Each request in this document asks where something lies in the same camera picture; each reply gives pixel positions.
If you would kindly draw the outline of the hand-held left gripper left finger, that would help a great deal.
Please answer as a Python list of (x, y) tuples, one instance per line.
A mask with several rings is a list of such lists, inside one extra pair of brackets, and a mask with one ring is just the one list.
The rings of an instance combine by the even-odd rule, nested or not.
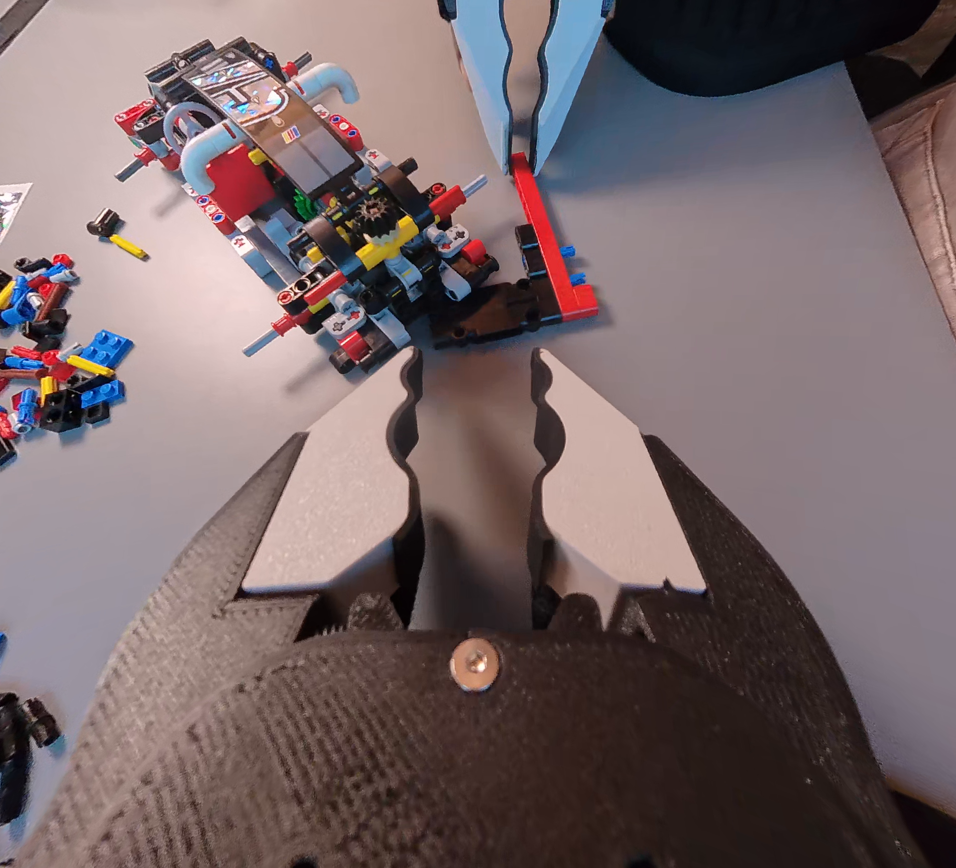
[(337, 623), (380, 594), (404, 624), (424, 562), (415, 407), (423, 358), (407, 347), (308, 430), (241, 584), (244, 594), (319, 593)]

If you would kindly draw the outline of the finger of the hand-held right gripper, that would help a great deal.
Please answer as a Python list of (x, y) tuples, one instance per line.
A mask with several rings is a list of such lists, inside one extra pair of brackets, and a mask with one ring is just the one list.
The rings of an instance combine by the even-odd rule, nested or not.
[(541, 92), (532, 115), (534, 174), (556, 145), (603, 26), (603, 0), (552, 0), (538, 53)]
[(451, 25), (484, 133), (498, 166), (508, 173), (513, 120), (507, 77), (512, 48), (504, 0), (455, 0), (455, 9)]

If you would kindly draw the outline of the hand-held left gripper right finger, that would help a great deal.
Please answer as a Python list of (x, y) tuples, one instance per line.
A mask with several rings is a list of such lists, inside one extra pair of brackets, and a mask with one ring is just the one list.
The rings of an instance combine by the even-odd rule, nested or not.
[(532, 351), (533, 443), (528, 564), (532, 618), (583, 594), (602, 626), (630, 592), (707, 585), (638, 427), (543, 348)]

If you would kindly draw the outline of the red black lego beam assembly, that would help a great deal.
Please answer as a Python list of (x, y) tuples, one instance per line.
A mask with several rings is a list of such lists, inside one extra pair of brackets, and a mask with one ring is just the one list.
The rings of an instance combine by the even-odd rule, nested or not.
[(599, 313), (596, 294), (586, 277), (571, 274), (566, 266), (565, 259), (574, 256), (575, 249), (558, 244), (526, 155), (515, 153), (510, 163), (528, 220), (515, 228), (525, 277), (515, 283), (482, 286), (432, 314), (435, 349), (490, 343)]

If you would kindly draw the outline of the lego race car model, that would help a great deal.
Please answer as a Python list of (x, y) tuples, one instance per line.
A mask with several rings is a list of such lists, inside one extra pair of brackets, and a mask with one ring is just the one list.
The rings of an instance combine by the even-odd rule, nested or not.
[(149, 95), (114, 120), (134, 147), (126, 181), (159, 164), (260, 277), (279, 276), (279, 319), (254, 355), (300, 330), (334, 344), (341, 374), (369, 372), (474, 298), (498, 271), (484, 243), (454, 222), (486, 182), (419, 189), (417, 164), (393, 163), (320, 98), (358, 100), (352, 76), (310, 54), (282, 64), (247, 38), (210, 40), (146, 71)]

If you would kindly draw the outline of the pile of mixed lego pieces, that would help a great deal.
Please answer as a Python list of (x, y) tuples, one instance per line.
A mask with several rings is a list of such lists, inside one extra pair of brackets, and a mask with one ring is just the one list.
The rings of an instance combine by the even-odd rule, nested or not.
[(117, 370), (134, 342), (108, 329), (71, 340), (70, 294), (79, 277), (66, 253), (18, 258), (1, 273), (1, 467), (33, 432), (106, 423), (126, 397)]

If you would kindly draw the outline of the pile of black blue pins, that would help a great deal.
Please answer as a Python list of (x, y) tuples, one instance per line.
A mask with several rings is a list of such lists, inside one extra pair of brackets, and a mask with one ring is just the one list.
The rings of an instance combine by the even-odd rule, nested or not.
[(1, 693), (1, 825), (23, 812), (30, 768), (30, 745), (47, 748), (61, 735), (58, 722), (38, 698), (21, 701)]

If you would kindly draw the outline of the holographic sticker sheet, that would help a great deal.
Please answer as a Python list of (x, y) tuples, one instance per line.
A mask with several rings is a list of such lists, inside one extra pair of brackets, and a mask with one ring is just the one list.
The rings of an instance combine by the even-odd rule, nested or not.
[(0, 188), (1, 230), (3, 242), (32, 187), (31, 183), (2, 185)]

